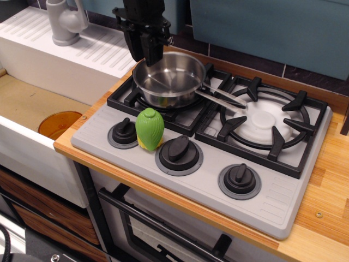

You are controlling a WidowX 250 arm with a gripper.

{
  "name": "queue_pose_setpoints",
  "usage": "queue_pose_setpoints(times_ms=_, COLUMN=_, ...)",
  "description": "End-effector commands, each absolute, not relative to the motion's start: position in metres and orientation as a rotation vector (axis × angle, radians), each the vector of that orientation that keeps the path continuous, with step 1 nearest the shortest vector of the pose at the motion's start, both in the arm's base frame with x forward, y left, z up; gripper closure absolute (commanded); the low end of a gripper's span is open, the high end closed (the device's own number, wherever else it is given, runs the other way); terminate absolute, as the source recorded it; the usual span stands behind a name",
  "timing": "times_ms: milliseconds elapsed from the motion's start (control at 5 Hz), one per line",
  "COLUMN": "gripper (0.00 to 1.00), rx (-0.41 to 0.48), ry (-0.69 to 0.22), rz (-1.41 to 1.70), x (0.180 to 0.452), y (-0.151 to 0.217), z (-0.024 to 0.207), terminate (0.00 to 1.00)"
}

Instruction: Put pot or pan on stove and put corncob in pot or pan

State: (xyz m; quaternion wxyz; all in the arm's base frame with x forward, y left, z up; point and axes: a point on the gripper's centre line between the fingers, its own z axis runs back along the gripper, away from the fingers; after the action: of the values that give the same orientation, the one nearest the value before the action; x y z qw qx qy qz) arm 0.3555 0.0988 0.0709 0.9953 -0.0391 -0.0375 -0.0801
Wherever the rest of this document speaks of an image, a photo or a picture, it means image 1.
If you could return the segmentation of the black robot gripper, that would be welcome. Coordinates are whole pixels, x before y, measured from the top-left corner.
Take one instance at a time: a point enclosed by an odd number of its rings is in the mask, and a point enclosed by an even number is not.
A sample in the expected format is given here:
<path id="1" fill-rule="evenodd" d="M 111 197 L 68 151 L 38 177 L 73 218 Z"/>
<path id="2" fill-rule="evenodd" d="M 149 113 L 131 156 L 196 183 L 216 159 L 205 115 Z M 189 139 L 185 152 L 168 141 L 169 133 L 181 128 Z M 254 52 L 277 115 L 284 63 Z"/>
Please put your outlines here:
<path id="1" fill-rule="evenodd" d="M 172 45 L 171 23 L 163 17 L 164 1 L 124 1 L 124 7 L 115 7 L 117 29 L 123 31 L 132 58 L 145 58 L 148 67 L 163 58 L 163 45 Z"/>

